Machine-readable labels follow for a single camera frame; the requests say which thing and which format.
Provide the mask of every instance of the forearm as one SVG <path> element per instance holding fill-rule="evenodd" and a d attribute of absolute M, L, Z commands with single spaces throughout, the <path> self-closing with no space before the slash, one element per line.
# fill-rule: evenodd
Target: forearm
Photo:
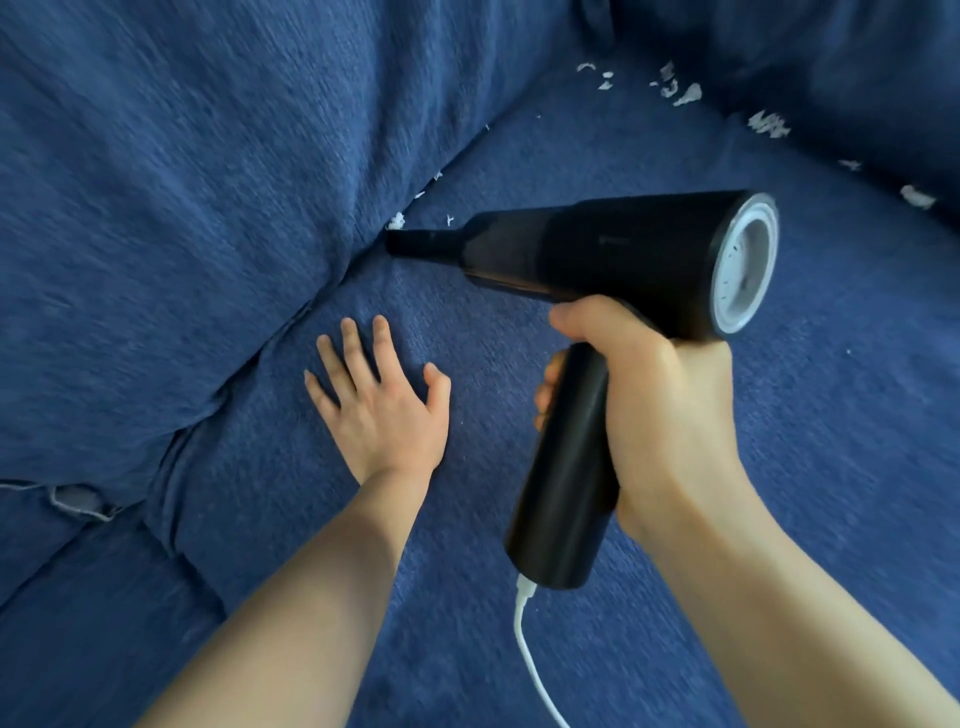
<path fill-rule="evenodd" d="M 397 478 L 365 484 L 243 604 L 141 726 L 343 725 L 420 508 Z"/>
<path fill-rule="evenodd" d="M 750 725 L 960 724 L 936 679 L 768 514 L 673 525 L 682 536 L 655 560 Z"/>

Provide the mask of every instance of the left hand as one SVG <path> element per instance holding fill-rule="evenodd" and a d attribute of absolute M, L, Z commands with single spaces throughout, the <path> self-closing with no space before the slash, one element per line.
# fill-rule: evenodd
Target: left hand
<path fill-rule="evenodd" d="M 346 366 L 329 336 L 317 339 L 317 351 L 340 406 L 312 373 L 304 372 L 303 380 L 347 467 L 361 485 L 386 472 L 407 473 L 429 482 L 446 448 L 450 377 L 433 364 L 423 367 L 423 380 L 429 388 L 424 404 L 400 367 L 383 316 L 373 319 L 373 357 L 379 381 L 363 353 L 356 323 L 344 319 L 340 328 Z"/>

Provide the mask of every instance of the finger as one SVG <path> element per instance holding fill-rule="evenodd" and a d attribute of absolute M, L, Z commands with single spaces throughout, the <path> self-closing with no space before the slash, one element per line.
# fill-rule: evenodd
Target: finger
<path fill-rule="evenodd" d="M 390 324 L 383 316 L 373 317 L 373 358 L 380 372 L 380 381 L 406 379 L 400 360 L 396 356 Z"/>
<path fill-rule="evenodd" d="M 370 369 L 367 355 L 363 353 L 363 344 L 360 343 L 360 331 L 353 319 L 344 319 L 340 322 L 340 331 L 344 334 L 344 361 L 353 385 L 357 392 L 365 392 L 376 386 L 376 379 Z"/>
<path fill-rule="evenodd" d="M 324 421 L 326 428 L 332 432 L 333 426 L 340 416 L 340 407 L 326 395 L 324 388 L 320 386 L 320 382 L 317 381 L 313 372 L 304 370 L 303 383 L 306 385 L 307 394 L 310 395 L 310 399 L 320 413 L 320 417 Z"/>
<path fill-rule="evenodd" d="M 354 400 L 357 391 L 353 386 L 353 379 L 350 378 L 337 352 L 333 350 L 333 342 L 326 334 L 317 339 L 317 352 L 320 354 L 320 360 L 324 363 L 324 369 L 330 377 L 330 384 L 333 385 L 333 391 L 337 393 L 341 406 L 345 402 Z"/>
<path fill-rule="evenodd" d="M 543 370 L 543 381 L 546 384 L 556 384 L 557 379 L 560 378 L 560 372 L 564 368 L 564 362 L 566 361 L 566 349 L 562 352 L 557 352 L 553 355 L 553 358 L 550 359 L 550 363 L 546 365 L 546 369 Z"/>
<path fill-rule="evenodd" d="M 543 383 L 537 387 L 537 392 L 534 393 L 534 404 L 541 415 L 546 412 L 547 407 L 550 406 L 550 401 L 553 400 L 553 390 L 554 386 L 552 384 Z"/>
<path fill-rule="evenodd" d="M 450 377 L 435 364 L 423 367 L 423 381 L 426 382 L 426 408 L 431 414 L 449 417 L 450 414 Z"/>
<path fill-rule="evenodd" d="M 606 296 L 588 296 L 576 303 L 559 303 L 550 310 L 550 325 L 564 336 L 588 341 L 607 358 L 629 334 L 641 346 L 662 343 L 663 337 L 647 327 L 621 303 Z"/>

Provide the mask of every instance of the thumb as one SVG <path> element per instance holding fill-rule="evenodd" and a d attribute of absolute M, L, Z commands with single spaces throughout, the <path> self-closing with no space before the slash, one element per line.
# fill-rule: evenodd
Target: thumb
<path fill-rule="evenodd" d="M 450 377 L 445 375 L 433 363 L 423 367 L 423 381 L 426 382 L 426 408 L 432 415 L 450 414 Z"/>
<path fill-rule="evenodd" d="M 606 296 L 558 303 L 550 311 L 550 325 L 567 338 L 590 343 L 608 359 L 623 345 L 627 334 L 660 337 L 623 304 Z"/>

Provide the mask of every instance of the hair dryer handle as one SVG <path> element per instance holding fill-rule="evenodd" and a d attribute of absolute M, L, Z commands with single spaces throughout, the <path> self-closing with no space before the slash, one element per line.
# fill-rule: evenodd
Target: hair dryer handle
<path fill-rule="evenodd" d="M 507 532 L 517 570 L 551 589 L 587 581 L 619 484 L 607 444 L 607 360 L 570 347 Z"/>

